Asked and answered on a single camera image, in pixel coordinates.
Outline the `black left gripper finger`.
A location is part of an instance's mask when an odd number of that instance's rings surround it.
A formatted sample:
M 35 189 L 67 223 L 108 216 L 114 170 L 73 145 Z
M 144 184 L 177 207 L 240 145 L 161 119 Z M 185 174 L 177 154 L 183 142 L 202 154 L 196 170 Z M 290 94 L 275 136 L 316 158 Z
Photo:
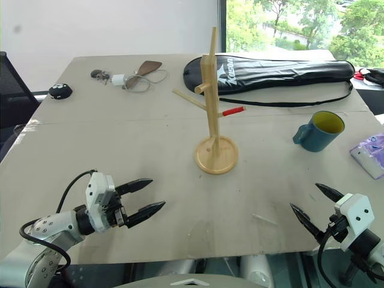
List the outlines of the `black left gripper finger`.
M 147 219 L 155 215 L 165 204 L 165 201 L 160 201 L 140 208 L 135 214 L 127 217 L 127 219 L 125 220 L 125 225 L 128 228 L 132 228 L 146 221 Z
M 150 178 L 140 178 L 137 180 L 130 181 L 128 183 L 121 184 L 115 187 L 115 190 L 120 196 L 122 196 L 128 193 L 137 192 L 145 188 L 147 185 L 149 185 L 152 182 L 153 180 Z

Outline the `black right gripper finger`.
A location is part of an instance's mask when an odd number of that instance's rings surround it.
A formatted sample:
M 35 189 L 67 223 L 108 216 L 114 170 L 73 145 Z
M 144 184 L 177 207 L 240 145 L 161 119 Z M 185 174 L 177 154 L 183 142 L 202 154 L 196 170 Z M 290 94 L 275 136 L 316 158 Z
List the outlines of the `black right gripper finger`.
M 296 215 L 299 222 L 314 236 L 317 242 L 321 242 L 325 233 L 311 222 L 310 217 L 301 208 L 293 203 L 290 203 L 290 207 L 292 208 L 293 213 Z
M 338 202 L 340 199 L 342 199 L 344 197 L 344 195 L 342 193 L 340 193 L 339 191 L 337 191 L 336 189 L 334 188 L 331 188 L 325 184 L 321 184 L 321 183 L 315 183 L 315 186 L 327 197 L 329 198 L 331 201 L 333 202 Z

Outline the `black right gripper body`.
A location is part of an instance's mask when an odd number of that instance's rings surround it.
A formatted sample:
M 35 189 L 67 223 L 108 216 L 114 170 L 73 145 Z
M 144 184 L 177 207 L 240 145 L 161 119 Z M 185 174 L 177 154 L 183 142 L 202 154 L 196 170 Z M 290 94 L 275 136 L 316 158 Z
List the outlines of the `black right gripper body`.
M 326 234 L 328 233 L 337 242 L 342 243 L 348 234 L 347 227 L 349 227 L 349 222 L 347 218 L 344 215 L 333 214 L 329 217 L 329 220 L 330 223 L 328 224 L 326 231 L 320 237 L 320 241 L 326 239 Z

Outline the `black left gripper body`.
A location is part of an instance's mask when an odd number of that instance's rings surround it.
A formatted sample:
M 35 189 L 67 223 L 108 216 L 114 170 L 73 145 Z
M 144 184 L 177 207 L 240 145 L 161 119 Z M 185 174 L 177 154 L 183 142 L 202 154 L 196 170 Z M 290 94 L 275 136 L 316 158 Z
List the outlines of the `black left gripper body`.
M 128 216 L 121 203 L 121 196 L 114 192 L 106 204 L 102 205 L 103 216 L 110 227 L 122 227 L 128 224 Z

